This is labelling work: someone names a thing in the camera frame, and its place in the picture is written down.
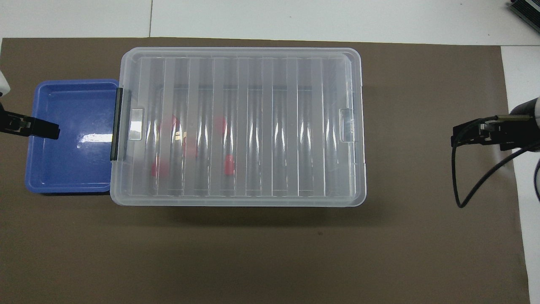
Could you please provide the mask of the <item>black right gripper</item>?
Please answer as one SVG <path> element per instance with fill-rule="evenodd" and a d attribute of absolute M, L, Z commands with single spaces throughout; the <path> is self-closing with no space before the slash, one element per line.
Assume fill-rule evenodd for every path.
<path fill-rule="evenodd" d="M 540 130 L 532 115 L 498 115 L 496 121 L 467 122 L 452 128 L 452 146 L 499 144 L 500 150 L 538 151 Z"/>

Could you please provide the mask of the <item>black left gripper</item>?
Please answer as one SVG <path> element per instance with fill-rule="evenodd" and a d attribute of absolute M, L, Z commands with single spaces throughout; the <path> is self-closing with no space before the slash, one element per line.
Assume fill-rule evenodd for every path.
<path fill-rule="evenodd" d="M 0 111 L 0 132 L 20 135 L 20 129 L 27 128 L 30 136 L 58 140 L 60 127 L 52 122 L 35 122 L 31 116 L 21 117 L 19 114 Z"/>

